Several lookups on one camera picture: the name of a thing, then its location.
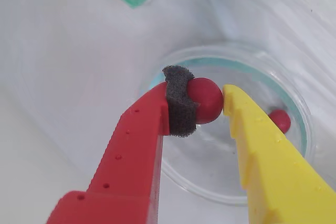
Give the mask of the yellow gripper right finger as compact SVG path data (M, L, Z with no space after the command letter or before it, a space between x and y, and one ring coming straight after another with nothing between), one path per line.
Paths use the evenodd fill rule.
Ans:
M335 223L335 191L241 88L223 86L250 223Z

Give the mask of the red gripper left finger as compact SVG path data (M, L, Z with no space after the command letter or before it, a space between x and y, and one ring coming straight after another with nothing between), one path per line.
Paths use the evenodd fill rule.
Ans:
M158 84L120 117L86 191L65 194L49 223L157 223L163 138L196 129L196 105L187 95L194 76L163 69Z

